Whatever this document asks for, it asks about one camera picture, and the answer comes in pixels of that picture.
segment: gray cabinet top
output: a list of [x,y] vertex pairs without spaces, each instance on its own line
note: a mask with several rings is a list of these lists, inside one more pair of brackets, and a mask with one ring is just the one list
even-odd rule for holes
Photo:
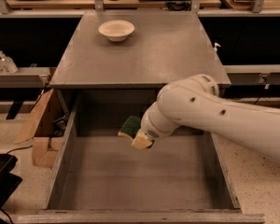
[[[98,29],[126,20],[135,30],[114,43]],[[82,17],[50,82],[57,89],[158,88],[204,73],[230,85],[199,19],[191,12],[89,11]]]

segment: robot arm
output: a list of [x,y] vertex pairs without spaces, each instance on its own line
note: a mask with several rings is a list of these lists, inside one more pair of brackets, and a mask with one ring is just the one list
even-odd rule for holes
[[210,76],[198,75],[165,86],[143,116],[133,146],[149,147],[181,125],[219,134],[280,163],[280,109],[219,98],[218,86]]

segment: green sponge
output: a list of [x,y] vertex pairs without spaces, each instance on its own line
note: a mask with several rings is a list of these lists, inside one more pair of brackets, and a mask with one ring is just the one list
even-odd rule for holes
[[124,122],[122,128],[119,130],[118,136],[127,137],[134,140],[137,132],[140,129],[141,119],[136,116],[129,116]]

